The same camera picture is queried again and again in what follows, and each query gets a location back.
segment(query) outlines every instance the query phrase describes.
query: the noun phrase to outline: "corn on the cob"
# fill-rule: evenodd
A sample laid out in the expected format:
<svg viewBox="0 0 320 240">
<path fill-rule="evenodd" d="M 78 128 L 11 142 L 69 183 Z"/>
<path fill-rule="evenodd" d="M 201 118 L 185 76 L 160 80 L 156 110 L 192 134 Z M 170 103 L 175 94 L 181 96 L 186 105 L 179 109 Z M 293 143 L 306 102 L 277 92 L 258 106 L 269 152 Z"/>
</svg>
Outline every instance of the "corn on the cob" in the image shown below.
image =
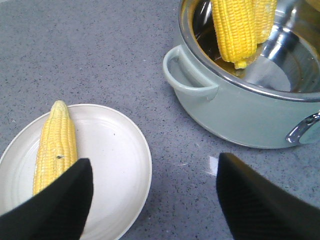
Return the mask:
<svg viewBox="0 0 320 240">
<path fill-rule="evenodd" d="M 252 0 L 211 0 L 212 17 L 221 57 L 236 69 L 257 50 Z"/>
<path fill-rule="evenodd" d="M 33 178 L 33 195 L 51 184 L 77 159 L 74 123 L 66 104 L 57 100 L 42 128 Z"/>
<path fill-rule="evenodd" d="M 255 36 L 258 44 L 264 43 L 274 25 L 277 0 L 252 0 Z"/>
</svg>

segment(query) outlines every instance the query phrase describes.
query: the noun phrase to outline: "plate rim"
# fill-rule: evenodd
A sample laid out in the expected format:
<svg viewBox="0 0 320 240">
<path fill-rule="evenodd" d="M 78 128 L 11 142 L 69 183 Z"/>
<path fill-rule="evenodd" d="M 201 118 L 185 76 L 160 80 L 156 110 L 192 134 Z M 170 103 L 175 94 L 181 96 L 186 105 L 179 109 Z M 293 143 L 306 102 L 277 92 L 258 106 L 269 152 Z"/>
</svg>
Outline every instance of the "plate rim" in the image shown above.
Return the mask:
<svg viewBox="0 0 320 240">
<path fill-rule="evenodd" d="M 150 193 L 150 188 L 151 188 L 151 182 L 152 182 L 152 173 L 153 173 L 153 168 L 152 168 L 152 155 L 151 155 L 151 151 L 150 151 L 150 147 L 149 144 L 146 140 L 146 137 L 144 136 L 144 134 L 142 133 L 141 129 L 135 124 L 135 122 L 133 120 L 131 120 L 128 116 L 126 116 L 124 113 L 111 108 L 109 106 L 105 106 L 105 105 L 100 105 L 100 104 L 94 104 L 94 103 L 77 103 L 77 104 L 71 104 L 67 106 L 68 108 L 77 108 L 77 107 L 94 107 L 94 108 L 102 108 L 102 109 L 106 109 L 108 111 L 112 111 L 118 115 L 120 115 L 121 117 L 125 118 L 134 128 L 135 130 L 139 133 L 139 136 L 142 138 L 144 146 L 146 148 L 147 151 L 147 156 L 148 156 L 148 169 L 149 169 L 149 173 L 148 173 L 148 181 L 147 181 L 147 188 L 145 191 L 145 194 L 143 196 L 143 201 L 141 201 L 140 207 L 139 209 L 137 209 L 136 214 L 134 215 L 134 217 L 132 218 L 131 222 L 126 226 L 126 228 L 123 229 L 123 231 L 118 234 L 118 236 L 116 238 L 114 238 L 114 240 L 118 240 L 120 239 L 131 227 L 132 225 L 136 222 L 137 218 L 139 217 L 142 209 L 144 208 L 148 195 Z M 0 165 L 2 164 L 3 159 L 5 158 L 5 156 L 7 155 L 8 151 L 10 150 L 10 148 L 12 147 L 12 145 L 14 144 L 14 142 L 28 129 L 30 128 L 30 126 L 32 126 L 33 124 L 35 124 L 36 122 L 38 122 L 39 120 L 41 120 L 42 118 L 45 118 L 47 115 L 50 114 L 50 111 L 38 116 L 37 118 L 35 118 L 33 121 L 31 121 L 30 123 L 28 123 L 22 130 L 19 131 L 19 133 L 11 140 L 11 142 L 8 144 L 8 146 L 5 148 L 5 150 L 3 151 L 3 154 L 0 158 Z"/>
</svg>

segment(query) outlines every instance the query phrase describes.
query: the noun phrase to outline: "pot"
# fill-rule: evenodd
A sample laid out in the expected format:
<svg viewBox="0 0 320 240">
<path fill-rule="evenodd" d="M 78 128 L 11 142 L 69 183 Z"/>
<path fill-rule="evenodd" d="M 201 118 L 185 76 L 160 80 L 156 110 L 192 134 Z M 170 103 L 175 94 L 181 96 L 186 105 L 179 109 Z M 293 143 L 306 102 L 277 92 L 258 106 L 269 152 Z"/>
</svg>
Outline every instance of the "pot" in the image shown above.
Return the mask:
<svg viewBox="0 0 320 240">
<path fill-rule="evenodd" d="M 312 1 L 278 0 L 269 39 L 241 70 L 221 59 L 210 0 L 182 0 L 178 26 L 163 71 L 196 122 L 253 148 L 319 139 L 320 12 Z"/>
</svg>

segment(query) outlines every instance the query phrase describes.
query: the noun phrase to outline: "speckled countertop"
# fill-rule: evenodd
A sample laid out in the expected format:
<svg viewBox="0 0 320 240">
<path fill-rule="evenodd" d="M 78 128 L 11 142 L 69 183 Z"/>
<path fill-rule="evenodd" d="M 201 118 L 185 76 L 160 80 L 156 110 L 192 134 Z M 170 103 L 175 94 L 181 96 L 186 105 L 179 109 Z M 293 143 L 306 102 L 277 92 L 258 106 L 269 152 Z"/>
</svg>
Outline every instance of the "speckled countertop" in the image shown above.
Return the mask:
<svg viewBox="0 0 320 240">
<path fill-rule="evenodd" d="M 199 126 L 162 71 L 179 0 L 0 1 L 0 154 L 56 99 L 114 108 L 143 132 L 151 189 L 123 240 L 231 240 L 210 159 L 231 152 L 320 207 L 320 143 L 262 150 Z"/>
</svg>

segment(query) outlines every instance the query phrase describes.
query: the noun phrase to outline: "pot rim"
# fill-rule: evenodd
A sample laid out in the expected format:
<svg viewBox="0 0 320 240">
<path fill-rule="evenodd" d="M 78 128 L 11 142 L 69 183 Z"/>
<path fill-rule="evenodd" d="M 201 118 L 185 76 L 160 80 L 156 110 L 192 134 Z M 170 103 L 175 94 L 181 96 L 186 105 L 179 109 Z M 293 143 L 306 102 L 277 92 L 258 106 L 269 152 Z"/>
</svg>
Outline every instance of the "pot rim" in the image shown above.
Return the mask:
<svg viewBox="0 0 320 240">
<path fill-rule="evenodd" d="M 320 102 L 320 92 L 289 92 L 268 89 L 249 82 L 241 81 L 240 78 L 230 74 L 218 66 L 202 50 L 195 35 L 193 34 L 192 19 L 195 8 L 199 1 L 200 0 L 181 0 L 179 6 L 178 25 L 184 43 L 191 53 L 200 61 L 200 63 L 202 63 L 206 68 L 208 68 L 222 80 L 226 80 L 237 87 L 262 96 L 293 102 Z"/>
</svg>

